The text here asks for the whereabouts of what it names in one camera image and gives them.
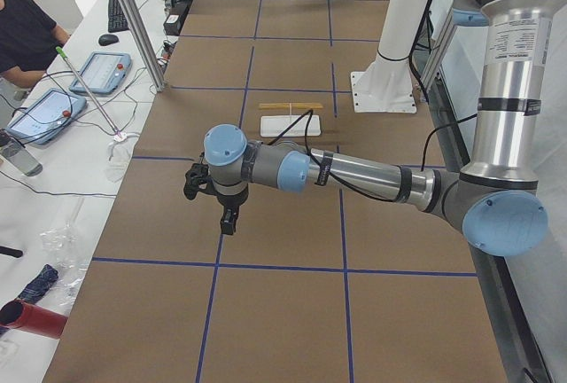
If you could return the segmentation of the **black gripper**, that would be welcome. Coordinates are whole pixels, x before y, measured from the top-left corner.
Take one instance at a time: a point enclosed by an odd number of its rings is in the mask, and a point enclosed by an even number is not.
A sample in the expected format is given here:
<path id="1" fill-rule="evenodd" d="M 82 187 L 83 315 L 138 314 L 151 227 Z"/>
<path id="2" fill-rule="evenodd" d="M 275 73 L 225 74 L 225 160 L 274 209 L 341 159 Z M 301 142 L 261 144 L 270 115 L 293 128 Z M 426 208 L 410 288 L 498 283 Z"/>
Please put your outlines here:
<path id="1" fill-rule="evenodd" d="M 232 236 L 235 233 L 235 222 L 239 216 L 239 208 L 247 201 L 248 191 L 241 191 L 234 195 L 218 193 L 216 197 L 223 206 L 220 221 L 221 233 Z"/>

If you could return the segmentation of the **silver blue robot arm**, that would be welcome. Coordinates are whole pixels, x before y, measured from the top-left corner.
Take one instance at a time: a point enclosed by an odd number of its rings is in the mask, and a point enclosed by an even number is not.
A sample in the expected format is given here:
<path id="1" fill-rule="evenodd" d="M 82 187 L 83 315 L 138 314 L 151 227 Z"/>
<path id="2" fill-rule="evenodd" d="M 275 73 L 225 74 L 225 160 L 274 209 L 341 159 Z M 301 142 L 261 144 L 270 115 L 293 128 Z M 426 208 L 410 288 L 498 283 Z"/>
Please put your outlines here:
<path id="1" fill-rule="evenodd" d="M 487 26 L 473 151 L 458 172 L 415 170 L 296 145 L 252 141 L 230 124 L 210 129 L 185 176 L 184 195 L 215 196 L 221 232 L 235 232 L 249 184 L 301 192 L 337 184 L 369 199 L 436 215 L 494 256 L 523 254 L 548 234 L 530 150 L 555 14 L 566 0 L 454 0 L 461 25 Z"/>

